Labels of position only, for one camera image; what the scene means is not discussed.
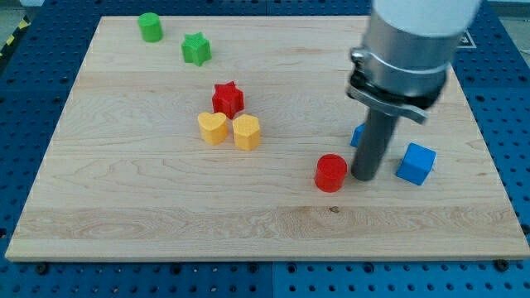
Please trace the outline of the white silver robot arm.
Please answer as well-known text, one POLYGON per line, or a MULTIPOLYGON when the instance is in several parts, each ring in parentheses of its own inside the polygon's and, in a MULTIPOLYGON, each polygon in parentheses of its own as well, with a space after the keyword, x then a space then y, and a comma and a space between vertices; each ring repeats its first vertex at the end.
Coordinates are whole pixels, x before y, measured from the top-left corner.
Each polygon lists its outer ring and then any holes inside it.
POLYGON ((369 27, 351 50, 347 94, 369 109, 367 123, 424 123, 446 83, 460 38, 480 0, 373 0, 369 27))

